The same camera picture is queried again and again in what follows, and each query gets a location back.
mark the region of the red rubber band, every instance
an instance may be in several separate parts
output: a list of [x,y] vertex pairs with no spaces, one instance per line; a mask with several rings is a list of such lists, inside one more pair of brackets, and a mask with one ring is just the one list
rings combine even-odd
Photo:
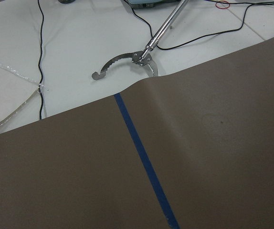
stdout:
[[[220,6],[218,6],[218,3],[220,3],[220,2],[224,2],[224,3],[228,4],[228,6],[227,6],[227,7],[220,7]],[[229,4],[228,1],[219,1],[219,2],[217,2],[217,3],[215,4],[215,7],[218,8],[218,9],[220,9],[220,10],[228,9],[230,6],[231,6],[231,5]]]

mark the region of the black round object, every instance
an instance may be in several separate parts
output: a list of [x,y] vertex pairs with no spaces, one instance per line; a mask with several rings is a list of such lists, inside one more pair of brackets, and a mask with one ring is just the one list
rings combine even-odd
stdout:
[[59,0],[60,3],[62,4],[68,4],[68,3],[71,3],[71,2],[74,2],[75,0]]

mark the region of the white tabletop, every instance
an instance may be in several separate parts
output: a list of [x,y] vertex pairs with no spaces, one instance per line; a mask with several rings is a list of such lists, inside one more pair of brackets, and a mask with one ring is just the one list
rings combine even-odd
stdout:
[[[127,59],[112,65],[104,79],[94,81],[91,78],[91,74],[100,71],[109,59],[140,51],[150,39],[148,26],[137,19],[123,1],[40,2],[45,15],[43,117],[113,95],[148,77],[147,71]],[[136,12],[155,32],[176,4],[162,4]],[[191,0],[159,45],[175,46],[204,34],[238,28],[245,7],[232,5],[220,10],[214,3]],[[41,100],[34,91],[40,80],[37,63],[41,21],[35,0],[0,2],[0,121],[24,105],[2,125],[0,133],[39,119]],[[155,49],[151,55],[160,75],[167,75],[272,37],[274,6],[252,6],[246,25],[240,31],[205,38],[171,51]]]

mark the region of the brown sheet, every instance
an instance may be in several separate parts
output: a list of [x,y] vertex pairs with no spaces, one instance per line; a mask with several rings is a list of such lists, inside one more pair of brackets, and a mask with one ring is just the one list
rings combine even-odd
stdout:
[[[121,95],[182,229],[274,228],[274,38]],[[169,228],[112,96],[0,135],[0,228]]]

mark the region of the blue stripe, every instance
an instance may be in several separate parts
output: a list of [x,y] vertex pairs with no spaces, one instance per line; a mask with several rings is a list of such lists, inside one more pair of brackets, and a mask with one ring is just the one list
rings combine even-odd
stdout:
[[172,229],[179,229],[180,228],[179,224],[173,214],[173,211],[172,211],[171,206],[167,200],[164,190],[162,189],[162,187],[160,185],[158,177],[154,171],[154,168],[150,162],[150,159],[148,158],[146,150],[141,142],[141,139],[140,139],[138,132],[133,124],[133,121],[127,111],[127,108],[123,102],[123,99],[122,99],[120,93],[115,94],[114,97],[115,97],[118,107],[121,111],[122,117],[126,123],[126,126],[129,130],[129,133],[131,134],[131,138],[135,144],[136,150],[138,151],[138,154],[142,161],[142,164],[147,172],[148,178],[151,182],[151,185],[154,189],[156,197],[159,201],[160,207],[168,221],[168,224]]

